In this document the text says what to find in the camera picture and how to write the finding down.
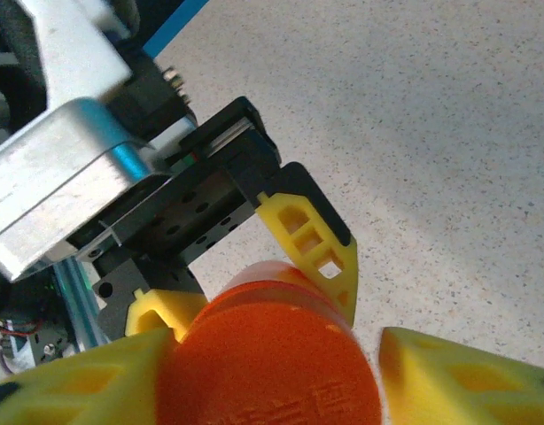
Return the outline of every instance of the orange cylinder lid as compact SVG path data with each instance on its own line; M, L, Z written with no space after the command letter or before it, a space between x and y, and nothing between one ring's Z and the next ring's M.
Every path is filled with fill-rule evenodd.
M160 365L158 424L380 424L375 378L339 315L278 282L219 296Z

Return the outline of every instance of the white speckled surface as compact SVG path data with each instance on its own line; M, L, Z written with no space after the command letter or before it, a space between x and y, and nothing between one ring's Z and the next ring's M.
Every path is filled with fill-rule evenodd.
M544 2L211 0L162 53L206 120L259 108L360 246L355 331L399 325L544 366ZM209 295L281 259L253 218Z

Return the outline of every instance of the wire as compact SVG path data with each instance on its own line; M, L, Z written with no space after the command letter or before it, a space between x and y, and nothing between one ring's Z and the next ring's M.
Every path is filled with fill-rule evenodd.
M3 338L0 338L0 368L3 369L3 372L7 375L14 375L14 372L10 369L8 366L8 363L6 363L6 359L4 358L4 350L3 350Z
M18 330L10 330L10 329L7 329L6 327L0 325L0 333L3 334L3 335L14 335L14 336L27 337L27 336L33 335L34 333L36 333L38 331L38 329L42 326L42 321L38 321L36 323L20 323L20 324L15 324L14 326L23 327L23 326L30 326L30 325L33 325L33 327L30 330L27 330L27 331L24 331L24 332L21 332L21 331L18 331Z

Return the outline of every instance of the blue edge strip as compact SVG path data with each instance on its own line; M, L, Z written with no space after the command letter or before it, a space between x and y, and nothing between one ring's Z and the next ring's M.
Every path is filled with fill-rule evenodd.
M144 51L156 58L174 39L183 27L193 18L209 0L185 0L180 7L158 28L158 31L144 45Z

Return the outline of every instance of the yellow 3d-printed part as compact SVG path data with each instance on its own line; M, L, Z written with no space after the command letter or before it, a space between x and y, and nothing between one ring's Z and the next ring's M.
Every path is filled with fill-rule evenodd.
M157 329L15 375L8 381L20 388L0 402L0 425L155 425L170 344L171 330Z
M379 363L392 425L544 425L544 369L403 328Z
M343 246L306 197L258 196L256 213L288 257L340 309L353 326L359 269L357 243Z
M137 290L135 296L128 308L126 336L168 327L174 330L175 340L181 341L207 305L205 295L178 290L149 290L145 294Z

